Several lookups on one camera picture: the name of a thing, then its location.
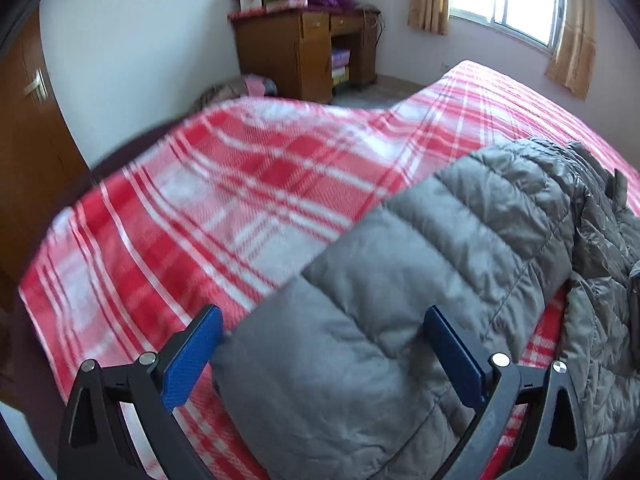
red plaid blanket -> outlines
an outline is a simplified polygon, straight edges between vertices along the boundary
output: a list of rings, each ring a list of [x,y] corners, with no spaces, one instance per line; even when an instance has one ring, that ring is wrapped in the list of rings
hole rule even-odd
[[[210,108],[60,213],[20,293],[65,399],[80,363],[104,367],[157,351],[204,306],[231,330],[382,199],[494,142],[583,142],[629,178],[640,174],[603,139],[529,88],[464,62],[391,110],[245,98]],[[521,359],[546,367],[564,292],[546,308]],[[175,410],[220,479],[264,479],[206,368]],[[132,410],[146,469],[161,478]],[[487,472],[495,476],[522,419],[516,410]]]

door handle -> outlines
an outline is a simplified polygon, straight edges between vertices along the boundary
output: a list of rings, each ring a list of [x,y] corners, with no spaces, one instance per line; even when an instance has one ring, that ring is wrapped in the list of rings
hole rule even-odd
[[[32,92],[36,92],[36,96],[38,97],[38,101],[43,102],[47,100],[49,93],[47,92],[47,86],[44,83],[44,79],[42,78],[42,71],[38,69],[36,72],[33,81],[25,87],[24,95],[25,97]]]

gray puffer jacket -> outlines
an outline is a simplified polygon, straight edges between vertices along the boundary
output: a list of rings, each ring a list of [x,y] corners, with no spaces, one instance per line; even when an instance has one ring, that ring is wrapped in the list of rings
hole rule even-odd
[[[640,222],[625,202],[621,174],[543,140],[485,148],[386,201],[214,354],[246,444],[274,480],[430,478],[472,412],[418,336],[426,309],[446,305],[517,359],[570,280],[558,357],[590,477],[604,477],[640,428],[628,329]]]

metal screw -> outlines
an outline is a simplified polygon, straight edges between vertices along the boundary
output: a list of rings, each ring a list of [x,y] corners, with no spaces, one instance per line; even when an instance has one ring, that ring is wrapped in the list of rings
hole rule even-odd
[[[95,361],[93,359],[87,359],[84,363],[80,365],[80,369],[83,372],[90,372],[95,368]]]
[[[494,362],[494,365],[499,366],[500,368],[506,368],[511,364],[511,359],[509,359],[509,356],[505,354],[494,354],[491,357],[491,361]]]
[[[562,361],[554,361],[554,370],[559,374],[565,374],[566,364],[564,364]]]
[[[143,366],[149,366],[156,362],[156,354],[153,352],[145,352],[139,358],[138,361]]]

wooden desk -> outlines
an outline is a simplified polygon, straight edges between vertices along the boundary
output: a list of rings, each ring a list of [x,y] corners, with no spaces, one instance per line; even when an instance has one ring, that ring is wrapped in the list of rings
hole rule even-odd
[[[287,12],[233,22],[243,74],[273,79],[280,97],[327,104],[333,99],[331,49],[351,51],[350,81],[376,80],[378,16]]]

